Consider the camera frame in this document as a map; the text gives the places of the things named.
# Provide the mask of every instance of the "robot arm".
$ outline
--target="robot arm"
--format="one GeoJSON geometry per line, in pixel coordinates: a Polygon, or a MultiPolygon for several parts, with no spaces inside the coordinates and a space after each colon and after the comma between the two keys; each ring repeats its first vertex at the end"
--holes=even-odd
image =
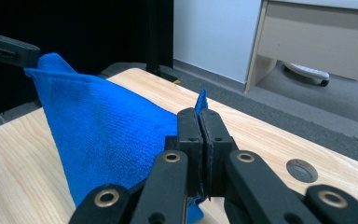
{"type": "Polygon", "coordinates": [[[40,48],[0,35],[0,62],[19,67],[36,67],[40,48]]]}

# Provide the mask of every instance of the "circular hole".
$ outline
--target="circular hole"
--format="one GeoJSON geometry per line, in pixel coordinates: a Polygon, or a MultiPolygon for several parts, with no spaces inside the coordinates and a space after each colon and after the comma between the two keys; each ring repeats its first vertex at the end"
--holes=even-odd
{"type": "Polygon", "coordinates": [[[118,201],[119,194],[115,189],[104,189],[99,192],[94,199],[94,203],[99,207],[108,207],[118,201]]]}
{"type": "Polygon", "coordinates": [[[304,183],[313,183],[318,179],[316,169],[303,160],[290,160],[286,163],[286,169],[292,177],[304,183]]]}
{"type": "Polygon", "coordinates": [[[301,217],[299,217],[295,214],[291,214],[291,213],[285,214],[284,220],[286,220],[286,222],[290,223],[290,224],[302,224],[303,223],[301,217]]]}
{"type": "Polygon", "coordinates": [[[330,190],[321,190],[318,193],[319,198],[322,202],[327,203],[336,208],[344,208],[348,206],[347,200],[345,200],[341,195],[330,191],[330,190]]]}
{"type": "Polygon", "coordinates": [[[237,155],[238,160],[244,161],[244,162],[252,162],[255,160],[255,157],[253,157],[251,154],[248,153],[240,153],[237,155]]]}
{"type": "Polygon", "coordinates": [[[162,224],[165,222],[165,216],[161,213],[153,213],[149,217],[149,224],[162,224]]]}
{"type": "Polygon", "coordinates": [[[164,160],[168,162],[176,162],[180,160],[180,156],[175,153],[169,153],[164,156],[164,160]]]}
{"type": "Polygon", "coordinates": [[[101,202],[109,202],[111,200],[113,200],[115,198],[115,196],[111,193],[106,193],[103,196],[101,196],[101,202]]]}

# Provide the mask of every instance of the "blue towel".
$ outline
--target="blue towel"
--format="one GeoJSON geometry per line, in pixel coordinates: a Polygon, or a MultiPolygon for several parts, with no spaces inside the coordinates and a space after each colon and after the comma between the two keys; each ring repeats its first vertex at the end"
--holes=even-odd
{"type": "MultiPolygon", "coordinates": [[[[147,178],[165,136],[177,135],[176,115],[110,81],[78,74],[56,53],[24,70],[34,80],[76,206],[103,184],[129,189],[147,178]]],[[[202,91],[198,113],[206,106],[202,91]]],[[[200,216],[195,209],[192,221],[200,216]]]]}

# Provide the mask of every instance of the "dark background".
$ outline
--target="dark background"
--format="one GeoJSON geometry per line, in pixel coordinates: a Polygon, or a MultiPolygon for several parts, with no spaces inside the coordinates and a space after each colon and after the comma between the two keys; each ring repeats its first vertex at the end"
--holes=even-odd
{"type": "MultiPolygon", "coordinates": [[[[157,0],[159,64],[172,66],[173,1],[157,0]]],[[[0,35],[59,53],[78,73],[145,62],[145,0],[2,1],[0,35]]],[[[22,68],[0,63],[0,113],[37,99],[22,68]]]]}

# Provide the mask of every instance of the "wooden table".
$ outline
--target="wooden table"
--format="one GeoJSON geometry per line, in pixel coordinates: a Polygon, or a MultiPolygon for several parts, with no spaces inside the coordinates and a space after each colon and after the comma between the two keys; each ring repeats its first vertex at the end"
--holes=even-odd
{"type": "MultiPolygon", "coordinates": [[[[173,113],[193,106],[198,96],[139,69],[109,79],[173,113]]],[[[286,171],[289,160],[301,159],[319,174],[313,184],[332,185],[358,199],[358,161],[211,99],[208,102],[239,148],[258,153],[290,188],[304,193],[310,185],[286,171]]],[[[222,201],[217,198],[201,206],[202,223],[227,223],[222,201]]],[[[66,223],[74,210],[43,109],[0,126],[0,223],[66,223]]]]}

